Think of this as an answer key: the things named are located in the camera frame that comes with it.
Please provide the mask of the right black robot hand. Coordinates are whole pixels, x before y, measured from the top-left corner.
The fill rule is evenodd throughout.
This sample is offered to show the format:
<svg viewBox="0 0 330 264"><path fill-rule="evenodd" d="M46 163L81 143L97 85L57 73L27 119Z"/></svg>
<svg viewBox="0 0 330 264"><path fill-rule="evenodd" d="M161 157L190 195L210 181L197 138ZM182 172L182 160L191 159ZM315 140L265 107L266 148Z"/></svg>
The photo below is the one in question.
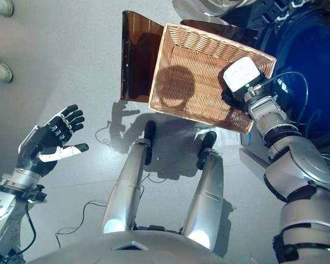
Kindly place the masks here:
<svg viewBox="0 0 330 264"><path fill-rule="evenodd" d="M223 80L236 101L243 102L249 87L255 87L266 79L264 73L250 57L240 58L223 73Z"/></svg>

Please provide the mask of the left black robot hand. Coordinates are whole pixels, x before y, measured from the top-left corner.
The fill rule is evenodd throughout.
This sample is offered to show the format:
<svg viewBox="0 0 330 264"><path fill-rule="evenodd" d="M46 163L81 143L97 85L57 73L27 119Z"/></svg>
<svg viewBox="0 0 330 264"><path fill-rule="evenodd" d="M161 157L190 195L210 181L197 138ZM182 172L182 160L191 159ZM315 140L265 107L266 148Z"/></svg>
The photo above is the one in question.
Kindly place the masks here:
<svg viewBox="0 0 330 264"><path fill-rule="evenodd" d="M72 135L81 130L85 118L73 104L54 115L44 126L35 126L20 144L17 169L46 176L57 161L89 150L86 143L68 146Z"/></svg>

